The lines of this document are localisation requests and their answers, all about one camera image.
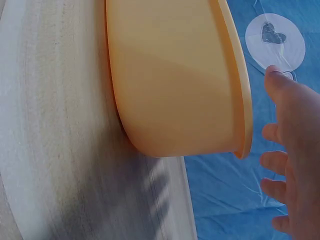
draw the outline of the heart shape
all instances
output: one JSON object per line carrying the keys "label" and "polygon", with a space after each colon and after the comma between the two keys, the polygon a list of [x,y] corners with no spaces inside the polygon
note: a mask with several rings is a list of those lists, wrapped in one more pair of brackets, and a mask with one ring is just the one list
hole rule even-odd
{"label": "heart shape", "polygon": [[262,41],[267,44],[284,44],[287,36],[280,32],[275,32],[275,27],[271,22],[266,22],[262,26]]}

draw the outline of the finger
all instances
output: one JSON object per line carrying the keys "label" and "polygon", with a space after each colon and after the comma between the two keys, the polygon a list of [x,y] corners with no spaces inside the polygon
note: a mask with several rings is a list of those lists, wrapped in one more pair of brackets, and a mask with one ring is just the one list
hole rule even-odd
{"label": "finger", "polygon": [[272,219],[273,227],[282,233],[290,234],[290,220],[288,216],[277,216]]}
{"label": "finger", "polygon": [[277,66],[271,65],[266,69],[264,87],[275,104],[277,104],[277,99],[281,90],[291,84],[295,84],[295,82],[286,77]]}
{"label": "finger", "polygon": [[268,151],[261,155],[260,164],[276,174],[285,175],[288,154],[283,151]]}
{"label": "finger", "polygon": [[262,179],[260,186],[262,191],[269,197],[276,199],[280,203],[286,204],[287,184],[285,181],[274,181],[264,178]]}
{"label": "finger", "polygon": [[262,129],[262,136],[271,142],[282,144],[277,123],[269,123]]}

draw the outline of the white circle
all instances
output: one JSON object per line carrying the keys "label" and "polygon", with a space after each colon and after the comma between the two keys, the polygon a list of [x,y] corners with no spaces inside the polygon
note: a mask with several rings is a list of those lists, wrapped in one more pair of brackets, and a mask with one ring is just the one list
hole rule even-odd
{"label": "white circle", "polygon": [[257,16],[245,31],[245,43],[252,58],[263,68],[278,66],[292,72],[303,62],[306,44],[297,26],[289,19],[266,13]]}

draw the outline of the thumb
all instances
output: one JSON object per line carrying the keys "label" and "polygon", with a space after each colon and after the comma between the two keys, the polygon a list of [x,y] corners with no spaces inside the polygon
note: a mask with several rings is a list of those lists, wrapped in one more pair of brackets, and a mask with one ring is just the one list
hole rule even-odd
{"label": "thumb", "polygon": [[264,87],[275,104],[277,104],[277,98],[281,91],[292,84],[295,84],[295,82],[286,77],[277,66],[271,65],[266,69]]}

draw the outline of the wooden surface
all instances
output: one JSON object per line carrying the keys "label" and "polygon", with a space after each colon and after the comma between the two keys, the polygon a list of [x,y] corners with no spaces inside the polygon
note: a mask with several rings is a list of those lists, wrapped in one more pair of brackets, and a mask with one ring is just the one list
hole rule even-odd
{"label": "wooden surface", "polygon": [[0,0],[0,239],[194,240],[182,157],[114,103],[103,0]]}

